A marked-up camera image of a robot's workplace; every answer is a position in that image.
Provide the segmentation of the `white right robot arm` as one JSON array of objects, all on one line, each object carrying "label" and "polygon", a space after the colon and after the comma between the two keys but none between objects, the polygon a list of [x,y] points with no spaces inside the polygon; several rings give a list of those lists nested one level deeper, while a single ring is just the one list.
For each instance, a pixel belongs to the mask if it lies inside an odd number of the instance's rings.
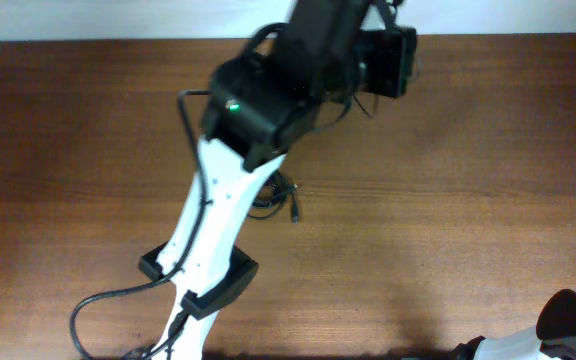
[{"label": "white right robot arm", "polygon": [[[540,166],[572,169],[576,166],[576,150],[568,149],[563,142],[552,145],[552,149],[531,151],[529,157],[537,159]],[[550,180],[561,184],[572,181],[576,175],[564,176],[560,169]],[[576,291],[565,288],[558,290],[546,302],[534,326],[502,338],[479,336],[467,343],[458,344],[440,359],[492,360],[492,359],[576,359]]]}]

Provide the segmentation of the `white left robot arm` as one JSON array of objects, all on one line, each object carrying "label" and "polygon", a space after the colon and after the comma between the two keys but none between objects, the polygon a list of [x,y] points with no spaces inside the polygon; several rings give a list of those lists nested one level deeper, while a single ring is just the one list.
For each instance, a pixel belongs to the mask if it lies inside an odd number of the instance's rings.
[{"label": "white left robot arm", "polygon": [[276,178],[290,147],[318,130],[327,102],[349,109],[356,95],[403,95],[417,34],[396,23],[398,3],[379,1],[383,27],[363,28],[366,1],[299,1],[286,23],[258,30],[209,83],[202,134],[191,141],[196,172],[171,239],[141,269],[170,282],[176,297],[149,359],[198,359],[219,311],[258,265],[236,246],[254,200]]}]

